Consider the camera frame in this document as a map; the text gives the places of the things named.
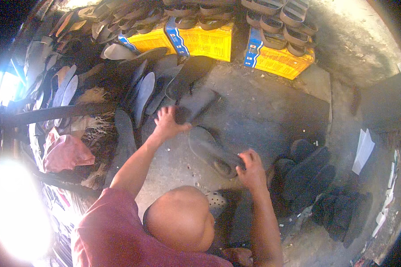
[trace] paper sheet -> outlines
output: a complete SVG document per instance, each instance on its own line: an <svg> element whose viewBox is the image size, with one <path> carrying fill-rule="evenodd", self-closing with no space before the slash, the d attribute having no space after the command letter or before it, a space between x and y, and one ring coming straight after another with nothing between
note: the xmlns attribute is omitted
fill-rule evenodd
<svg viewBox="0 0 401 267"><path fill-rule="evenodd" d="M370 132L364 131L361 129L360 138L358 141L357 155L355 157L355 161L352 167L352 171L356 174L360 174L362 168L367 162L368 158L373 151L375 143L371 140Z"/></svg>

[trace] bright light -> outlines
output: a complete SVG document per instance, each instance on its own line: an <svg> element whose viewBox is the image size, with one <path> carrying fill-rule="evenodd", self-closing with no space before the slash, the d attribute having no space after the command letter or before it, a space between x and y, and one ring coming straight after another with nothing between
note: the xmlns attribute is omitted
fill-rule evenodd
<svg viewBox="0 0 401 267"><path fill-rule="evenodd" d="M0 165L0 240L16 257L32 261L51 243L45 207L27 170L15 162Z"/></svg>
<svg viewBox="0 0 401 267"><path fill-rule="evenodd" d="M14 100L17 89L21 85L21 80L18 76L9 72L3 75L2 84L0 85L0 103L3 106L8 106L10 100Z"/></svg>

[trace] metal bar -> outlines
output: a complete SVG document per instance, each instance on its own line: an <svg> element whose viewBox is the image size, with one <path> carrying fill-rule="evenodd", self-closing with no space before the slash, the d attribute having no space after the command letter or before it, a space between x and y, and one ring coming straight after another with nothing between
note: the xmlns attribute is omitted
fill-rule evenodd
<svg viewBox="0 0 401 267"><path fill-rule="evenodd" d="M87 105L66 105L50 109L39 109L17 115L4 115L2 125L16 127L22 124L31 124L45 120L54 120L85 115L99 115L114 111L115 104L87 104Z"/></svg>
<svg viewBox="0 0 401 267"><path fill-rule="evenodd" d="M54 174L44 174L38 170L34 170L33 175L40 182L43 182L48 185L53 185L64 190L69 190L83 196L93 196L95 198L98 198L101 195L100 190L94 190L81 184L61 181L59 177Z"/></svg>

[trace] hand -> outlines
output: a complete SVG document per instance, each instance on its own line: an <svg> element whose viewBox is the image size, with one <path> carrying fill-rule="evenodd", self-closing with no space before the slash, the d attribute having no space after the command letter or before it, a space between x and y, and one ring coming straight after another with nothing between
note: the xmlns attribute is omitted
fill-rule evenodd
<svg viewBox="0 0 401 267"><path fill-rule="evenodd" d="M157 119L154 120L156 128L152 136L160 139L161 142L174 138L181 131L188 131L192 128L190 123L178 125L175 122L175 106L163 107L157 112Z"/></svg>
<svg viewBox="0 0 401 267"><path fill-rule="evenodd" d="M239 154L244 161L246 170L236 166L239 180L246 186L251 194L261 190L267 190L266 172L263 169L260 156L253 149L248 149Z"/></svg>

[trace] sandal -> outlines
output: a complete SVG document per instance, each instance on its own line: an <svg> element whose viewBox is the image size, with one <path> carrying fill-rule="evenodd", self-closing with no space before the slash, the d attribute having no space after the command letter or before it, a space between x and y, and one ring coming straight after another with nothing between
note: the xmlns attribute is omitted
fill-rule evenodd
<svg viewBox="0 0 401 267"><path fill-rule="evenodd" d="M227 200L217 191L205 194L209 202L209 212L217 219L225 210Z"/></svg>
<svg viewBox="0 0 401 267"><path fill-rule="evenodd" d="M196 156L224 177L234 178L237 175L236 166L245 167L241 158L220 148L214 137L202 127L197 126L190 130L188 144Z"/></svg>

